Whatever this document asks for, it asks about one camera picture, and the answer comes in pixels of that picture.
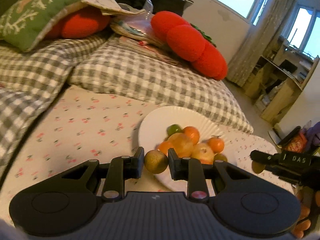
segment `gingham fabric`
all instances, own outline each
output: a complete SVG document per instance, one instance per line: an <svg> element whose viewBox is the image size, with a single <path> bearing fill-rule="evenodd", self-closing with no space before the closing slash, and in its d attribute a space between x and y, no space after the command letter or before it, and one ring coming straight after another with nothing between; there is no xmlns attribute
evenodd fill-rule
<svg viewBox="0 0 320 240"><path fill-rule="evenodd" d="M188 67L173 66L107 43L75 67L69 82L95 93L186 107L215 122L253 132L223 82L201 76Z"/></svg>
<svg viewBox="0 0 320 240"><path fill-rule="evenodd" d="M57 97L73 67L107 38L43 42L21 53L0 42L0 177L32 122Z"/></svg>

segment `paper plate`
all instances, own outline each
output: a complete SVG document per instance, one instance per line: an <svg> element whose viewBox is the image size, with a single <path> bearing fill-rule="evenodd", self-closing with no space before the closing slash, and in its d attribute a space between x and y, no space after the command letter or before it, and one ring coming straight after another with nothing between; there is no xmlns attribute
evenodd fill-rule
<svg viewBox="0 0 320 240"><path fill-rule="evenodd" d="M164 106L153 110L143 119L139 128L139 146L144 148L145 153L156 149L156 146L162 143L167 137L167 128L175 123L180 125L182 128L186 126L196 127L200 132L199 142L207 140L212 136L221 136L226 144L225 147L229 143L229 140L219 127L205 116L183 107ZM232 153L228 152L225 155L228 158L229 163L237 165L236 158ZM157 174L155 176L161 183L172 191L187 192L187 182L184 180L172 180L169 167L161 174ZM210 195L214 196L210 180L207 180L207 185Z"/></svg>

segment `floor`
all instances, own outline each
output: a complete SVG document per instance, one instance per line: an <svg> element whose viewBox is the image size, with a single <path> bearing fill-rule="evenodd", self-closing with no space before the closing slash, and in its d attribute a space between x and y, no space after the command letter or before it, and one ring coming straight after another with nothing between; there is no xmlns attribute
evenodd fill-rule
<svg viewBox="0 0 320 240"><path fill-rule="evenodd" d="M266 139L274 145L268 134L268 131L272 130L271 124L259 116L253 107L251 99L244 94L243 89L226 79L223 82L234 95L248 121L253 126L253 134Z"/></svg>

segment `human hand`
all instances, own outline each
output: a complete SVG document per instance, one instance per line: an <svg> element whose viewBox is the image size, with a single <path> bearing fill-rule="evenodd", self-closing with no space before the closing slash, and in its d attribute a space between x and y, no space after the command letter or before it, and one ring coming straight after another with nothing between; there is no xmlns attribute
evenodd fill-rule
<svg viewBox="0 0 320 240"><path fill-rule="evenodd" d="M299 220L302 220L306 217L308 217L308 215L310 214L310 209L308 207L306 207L304 204L302 204L302 200L303 200L303 194L301 191L299 191L297 193L297 198L300 200L301 202L301 213L300 213L300 217ZM316 204L320 207L320 191L316 192ZM296 227L293 229L292 233L297 237L297 238L303 238L304 235L304 230L307 230L311 225L310 220L305 220L303 222L301 222L300 224L297 224Z"/></svg>

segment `small round fruit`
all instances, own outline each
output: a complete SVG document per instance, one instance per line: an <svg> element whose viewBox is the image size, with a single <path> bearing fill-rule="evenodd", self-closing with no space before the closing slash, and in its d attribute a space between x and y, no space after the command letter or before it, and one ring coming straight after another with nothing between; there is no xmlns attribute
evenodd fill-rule
<svg viewBox="0 0 320 240"><path fill-rule="evenodd" d="M210 146L211 150L214 153L220 153L224 149L224 141L219 136L210 138L207 141L207 144Z"/></svg>
<svg viewBox="0 0 320 240"><path fill-rule="evenodd" d="M251 168L255 174L260 174L261 172L263 172L265 167L266 166L264 164L257 163L255 161L252 161L251 163Z"/></svg>
<svg viewBox="0 0 320 240"><path fill-rule="evenodd" d="M193 143L184 133L175 133L168 138L179 158L190 157Z"/></svg>
<svg viewBox="0 0 320 240"><path fill-rule="evenodd" d="M170 137L171 135L177 133L177 132L182 132L182 129L179 125L177 124L173 124L173 125L170 125L168 128L167 128L167 134L168 136Z"/></svg>
<svg viewBox="0 0 320 240"><path fill-rule="evenodd" d="M203 164L213 164L214 153L207 144L199 143L193 147L191 157L200 160Z"/></svg>
<svg viewBox="0 0 320 240"><path fill-rule="evenodd" d="M215 156L214 156L214 160L222 160L222 161L225 161L225 162L228 162L228 159L225 155L221 154L221 153L217 153Z"/></svg>
<svg viewBox="0 0 320 240"><path fill-rule="evenodd" d="M168 167L168 157L160 151L148 151L144 157L145 168L153 174L164 172Z"/></svg>
<svg viewBox="0 0 320 240"><path fill-rule="evenodd" d="M159 144L159 146L157 147L157 150L161 151L162 153L168 156L168 150L170 148L174 148L173 144L169 141L164 141Z"/></svg>
<svg viewBox="0 0 320 240"><path fill-rule="evenodd" d="M200 133L197 128L187 126L183 129L183 133L191 139L193 145L196 145L199 142Z"/></svg>

